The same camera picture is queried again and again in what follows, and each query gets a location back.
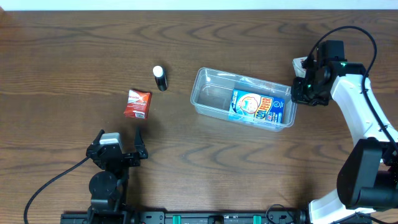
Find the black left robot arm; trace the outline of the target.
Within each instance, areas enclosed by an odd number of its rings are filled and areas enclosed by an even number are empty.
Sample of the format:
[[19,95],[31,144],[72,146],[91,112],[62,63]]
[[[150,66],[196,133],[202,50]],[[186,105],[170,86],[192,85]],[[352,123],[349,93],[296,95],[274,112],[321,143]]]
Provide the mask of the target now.
[[134,152],[123,153],[122,149],[121,135],[103,130],[88,146],[86,155],[101,172],[90,180],[91,205],[83,223],[139,223],[126,198],[129,169],[149,157],[140,129],[136,129]]

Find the clear plastic container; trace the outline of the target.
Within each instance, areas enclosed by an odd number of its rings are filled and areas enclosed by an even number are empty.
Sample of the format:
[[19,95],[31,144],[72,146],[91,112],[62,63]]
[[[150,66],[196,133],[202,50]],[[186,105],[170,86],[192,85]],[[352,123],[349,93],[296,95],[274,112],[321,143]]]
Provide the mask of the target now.
[[[229,120],[228,111],[233,90],[284,99],[283,122],[244,123]],[[297,104],[292,101],[290,91],[291,87],[287,85],[203,67],[197,73],[190,102],[199,114],[278,132],[291,127],[295,121]]]

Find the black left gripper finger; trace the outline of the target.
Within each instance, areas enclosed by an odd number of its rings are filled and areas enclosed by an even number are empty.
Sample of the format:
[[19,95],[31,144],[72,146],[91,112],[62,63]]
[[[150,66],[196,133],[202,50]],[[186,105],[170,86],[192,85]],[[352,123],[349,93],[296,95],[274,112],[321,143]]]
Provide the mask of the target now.
[[136,134],[134,138],[134,148],[137,152],[145,152],[146,147],[141,136],[141,130],[139,127],[136,128]]
[[95,137],[95,139],[93,140],[92,145],[97,145],[97,144],[99,144],[99,143],[100,143],[100,139],[101,139],[101,137],[102,137],[103,134],[104,134],[104,130],[101,129],[101,130],[99,131],[98,135],[97,135],[97,136]]

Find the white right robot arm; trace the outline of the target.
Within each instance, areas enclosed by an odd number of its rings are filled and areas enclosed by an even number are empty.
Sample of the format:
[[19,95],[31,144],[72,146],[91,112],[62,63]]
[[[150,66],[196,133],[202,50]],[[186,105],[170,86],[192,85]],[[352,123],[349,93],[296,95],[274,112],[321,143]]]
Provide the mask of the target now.
[[308,205],[310,223],[343,223],[397,208],[397,130],[371,89],[361,63],[341,57],[293,60],[295,103],[326,106],[333,100],[348,125],[354,148],[336,189]]

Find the blue Cool Fever box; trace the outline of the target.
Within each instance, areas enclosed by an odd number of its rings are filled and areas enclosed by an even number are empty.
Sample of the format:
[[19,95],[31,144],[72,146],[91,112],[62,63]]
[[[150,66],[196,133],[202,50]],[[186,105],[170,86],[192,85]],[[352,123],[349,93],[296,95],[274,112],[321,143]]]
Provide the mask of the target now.
[[282,98],[233,90],[228,119],[244,123],[265,121],[282,123],[285,101]]

